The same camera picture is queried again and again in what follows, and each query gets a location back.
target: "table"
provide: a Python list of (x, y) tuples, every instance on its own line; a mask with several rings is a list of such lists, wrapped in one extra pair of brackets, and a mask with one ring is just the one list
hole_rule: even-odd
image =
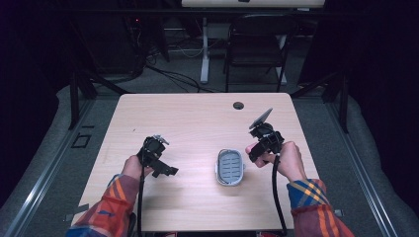
[[(236, 102), (244, 108), (236, 110)], [(257, 141), (249, 134), (250, 124), (268, 108), (273, 110), (266, 122), (286, 141), (297, 143), (307, 177), (318, 178), (288, 94), (130, 94), (120, 98), (80, 205), (98, 201), (144, 138), (161, 134), (170, 145), (160, 160), (179, 171), (175, 176), (146, 177), (142, 231), (281, 228), (272, 195), (272, 165), (257, 168), (244, 152)], [(246, 165), (236, 187), (222, 186), (215, 177), (217, 155), (224, 148), (239, 150)], [(293, 228), (287, 183), (278, 176), (281, 207), (287, 227)], [(75, 215), (73, 223), (81, 214)]]
[[(322, 8), (325, 0), (250, 0), (239, 2), (238, 0), (182, 0), (185, 8)], [(210, 57), (208, 51), (208, 22), (203, 18), (203, 66), (201, 68), (201, 83), (209, 81)]]

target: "hand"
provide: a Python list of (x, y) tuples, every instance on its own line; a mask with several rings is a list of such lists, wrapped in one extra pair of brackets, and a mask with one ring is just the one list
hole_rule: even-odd
[[(124, 164), (122, 174), (131, 176), (139, 181), (139, 178), (141, 177), (141, 170), (142, 166), (139, 163), (138, 157), (136, 155), (132, 155), (128, 159), (126, 159), (126, 163)], [(153, 169), (151, 167), (145, 167), (144, 176), (147, 176), (152, 171)]]
[[(256, 143), (246, 147), (246, 153), (249, 154), (255, 145)], [(275, 154), (265, 152), (260, 157), (258, 157), (258, 159), (255, 161), (255, 165), (261, 168), (266, 165), (264, 161), (274, 163), (274, 160)], [(301, 153), (299, 152), (298, 146), (296, 146), (293, 141), (289, 141), (283, 144), (278, 172), (287, 177), (290, 182), (307, 179), (304, 171), (304, 165), (302, 164), (301, 160)]]

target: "person's right arm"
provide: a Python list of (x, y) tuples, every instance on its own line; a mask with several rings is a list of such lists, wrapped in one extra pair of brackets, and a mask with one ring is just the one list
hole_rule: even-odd
[[(246, 147), (249, 153), (253, 145)], [(255, 164), (274, 163), (275, 155), (265, 153)], [(349, 228), (334, 214), (326, 198), (326, 186), (321, 180), (305, 175), (301, 153), (294, 142), (283, 144), (278, 172), (285, 176), (292, 207), (295, 236), (354, 236)]]

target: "chair backrest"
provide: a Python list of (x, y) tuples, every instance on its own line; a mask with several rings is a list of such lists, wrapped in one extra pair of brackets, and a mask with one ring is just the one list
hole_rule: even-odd
[(296, 20), (289, 15), (249, 14), (234, 19), (230, 26), (230, 35), (292, 35), (297, 31)]

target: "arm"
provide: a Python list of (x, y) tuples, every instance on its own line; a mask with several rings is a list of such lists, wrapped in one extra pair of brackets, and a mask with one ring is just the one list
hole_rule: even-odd
[[(141, 169), (138, 158), (130, 156), (122, 173), (111, 180), (102, 199), (70, 227), (66, 236), (125, 236), (138, 194)], [(145, 168), (144, 175), (151, 171)]]
[[(253, 145), (246, 147), (249, 153)], [(265, 153), (255, 164), (265, 166), (273, 163), (274, 154)], [(298, 146), (293, 142), (283, 144), (278, 172), (290, 183), (289, 190), (295, 236), (354, 236), (349, 228), (334, 214), (326, 198), (326, 187), (320, 180), (308, 179), (305, 175)]]

